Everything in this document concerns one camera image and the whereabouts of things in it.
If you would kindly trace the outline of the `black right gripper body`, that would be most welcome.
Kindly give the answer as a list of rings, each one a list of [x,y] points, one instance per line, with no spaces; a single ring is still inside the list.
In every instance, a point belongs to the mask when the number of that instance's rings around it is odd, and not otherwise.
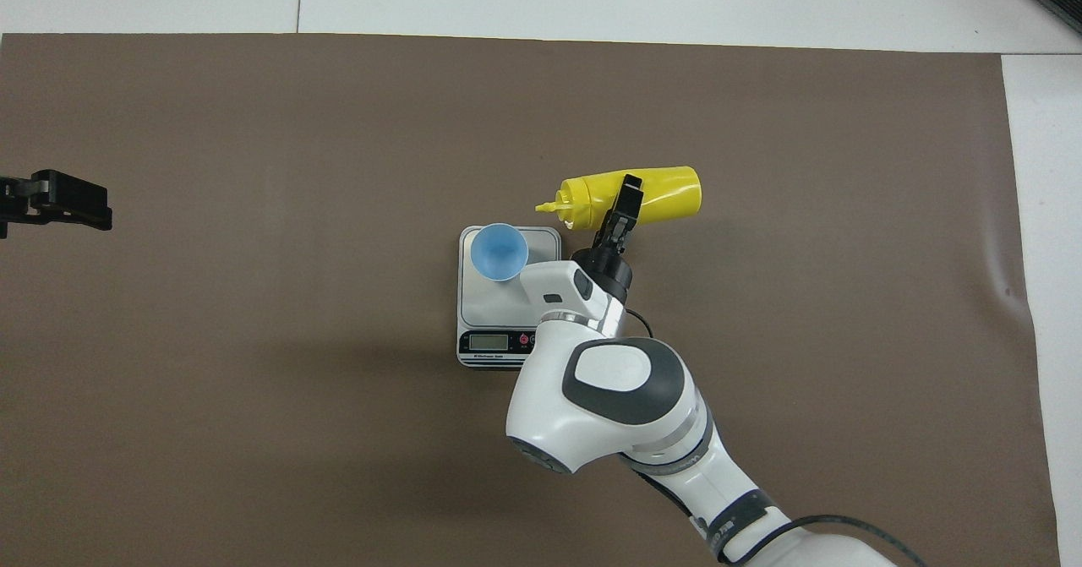
[[[625,246],[595,243],[576,251],[571,260],[581,267],[592,282],[598,285],[619,303],[626,305],[626,293],[632,285],[633,271],[626,263],[625,251]]]

